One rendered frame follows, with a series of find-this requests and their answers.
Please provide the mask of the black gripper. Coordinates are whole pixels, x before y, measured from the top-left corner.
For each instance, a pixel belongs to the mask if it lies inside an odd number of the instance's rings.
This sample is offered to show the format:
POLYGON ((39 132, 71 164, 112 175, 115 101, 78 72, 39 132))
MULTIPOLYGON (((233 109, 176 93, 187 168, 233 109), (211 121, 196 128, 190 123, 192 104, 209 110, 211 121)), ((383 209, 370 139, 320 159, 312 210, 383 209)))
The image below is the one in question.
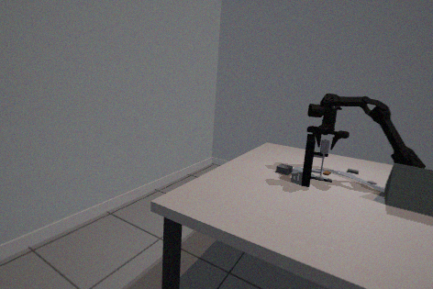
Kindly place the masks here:
MULTIPOLYGON (((323 117, 322 122, 323 123, 326 122, 325 124, 329 124, 329 122, 330 122, 331 124, 333 124, 334 130, 335 130, 336 119, 323 117)), ((314 127, 314 126, 308 127, 307 132, 311 132, 313 135, 315 135, 316 141, 317 141, 317 146, 320 147, 321 134, 317 134, 317 128, 318 127, 314 127)), ((337 141, 339 139, 347 139, 350 136, 350 133, 348 131, 342 131, 342 130, 339 132, 334 131, 333 133, 328 133, 328 134, 335 135, 335 137, 333 137, 333 140, 332 140, 331 150, 334 148, 335 144, 337 143, 337 141)))

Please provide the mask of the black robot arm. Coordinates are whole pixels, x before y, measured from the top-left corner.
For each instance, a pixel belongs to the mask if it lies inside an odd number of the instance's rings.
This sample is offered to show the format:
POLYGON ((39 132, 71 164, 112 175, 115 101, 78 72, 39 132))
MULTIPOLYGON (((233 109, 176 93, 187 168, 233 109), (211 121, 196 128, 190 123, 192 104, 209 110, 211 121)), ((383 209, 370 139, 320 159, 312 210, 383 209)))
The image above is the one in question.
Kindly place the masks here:
MULTIPOLYGON (((310 104, 308 108, 309 117, 322 117, 336 118, 337 111, 342 110, 341 106, 360 106, 364 112, 372 117, 372 119, 379 123, 391 143, 394 153, 391 155, 394 163, 413 166, 425 169, 425 164, 417 157, 417 155, 409 149, 399 134, 397 133, 393 123, 391 122, 391 111, 388 105, 368 96, 354 97, 354 96, 338 96, 336 94, 326 94, 320 105, 310 104), (371 110, 367 104, 376 105, 371 110)), ((334 126, 329 122, 325 124, 322 122, 317 128, 317 134, 328 135, 334 132, 334 126)))

